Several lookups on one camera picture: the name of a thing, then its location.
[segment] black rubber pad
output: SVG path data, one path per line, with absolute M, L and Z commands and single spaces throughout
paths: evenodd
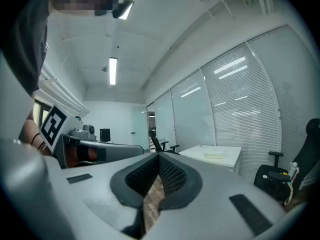
M 82 182 L 82 181 L 90 179 L 90 178 L 92 178 L 92 176 L 89 173 L 86 173 L 86 174 L 82 174 L 82 175 L 78 175 L 78 176 L 74 176 L 74 177 L 70 177 L 70 178 L 66 178 L 66 179 L 70 184 L 73 184 L 73 183 L 77 183 L 77 182 Z
M 272 226 L 267 218 L 243 194 L 236 194 L 229 199 L 255 236 L 260 235 Z

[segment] doorway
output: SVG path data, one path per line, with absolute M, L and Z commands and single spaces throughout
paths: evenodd
M 148 133 L 149 133 L 149 146 L 150 152 L 156 152 L 155 145 L 150 137 L 150 135 L 157 136 L 156 130 L 156 113 L 155 113 L 155 103 L 151 103 L 147 108 L 147 115 L 148 115 Z

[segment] black office chair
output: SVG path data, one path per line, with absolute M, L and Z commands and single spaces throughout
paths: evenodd
M 320 119 L 311 119 L 306 125 L 307 137 L 305 142 L 292 162 L 297 162 L 299 173 L 296 175 L 292 187 L 292 198 L 297 194 L 301 182 L 311 169 L 316 165 L 320 158 Z M 285 201 L 290 196 L 290 188 L 287 182 L 290 182 L 290 176 L 283 173 L 288 173 L 287 170 L 278 167 L 279 157 L 284 154 L 280 152 L 270 151 L 269 155 L 274 156 L 274 166 L 261 165 L 258 169 L 254 185 L 273 196 L 277 201 Z
M 161 148 L 161 145 L 160 145 L 160 143 L 159 143 L 159 140 L 158 140 L 158 138 L 155 136 L 154 132 L 149 131 L 149 136 L 150 136 L 151 139 L 152 139 L 152 142 L 153 142 L 154 147 L 155 147 L 155 151 L 157 151 L 157 152 L 169 152 L 169 153 L 172 153 L 172 154 L 177 154 L 177 155 L 179 155 L 179 153 L 176 153 L 176 148 L 177 148 L 177 147 L 180 147 L 180 145 L 171 146 L 170 149 L 172 149 L 172 150 L 166 150 L 166 143 L 168 143 L 169 141 L 161 142 L 161 144 L 162 144 L 162 148 Z

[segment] cable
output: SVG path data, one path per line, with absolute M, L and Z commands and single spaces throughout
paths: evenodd
M 290 188 L 290 196 L 284 201 L 284 205 L 286 206 L 287 204 L 290 203 L 292 196 L 294 194 L 294 188 L 292 187 L 292 184 L 295 181 L 295 178 L 297 176 L 297 174 L 299 173 L 299 167 L 296 169 L 296 173 L 294 174 L 294 176 L 292 177 L 291 182 L 288 182 L 289 188 Z

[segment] window blind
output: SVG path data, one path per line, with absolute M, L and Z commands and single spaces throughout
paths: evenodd
M 288 169 L 305 142 L 307 123 L 320 118 L 320 71 L 304 42 L 289 26 L 259 36 L 249 45 L 265 66 L 275 89 L 284 154 L 279 167 Z M 318 168 L 319 165 L 315 166 L 305 180 L 316 179 Z
M 253 183 L 260 165 L 273 165 L 281 123 L 275 93 L 244 43 L 201 68 L 213 111 L 217 146 L 239 146 L 239 175 Z

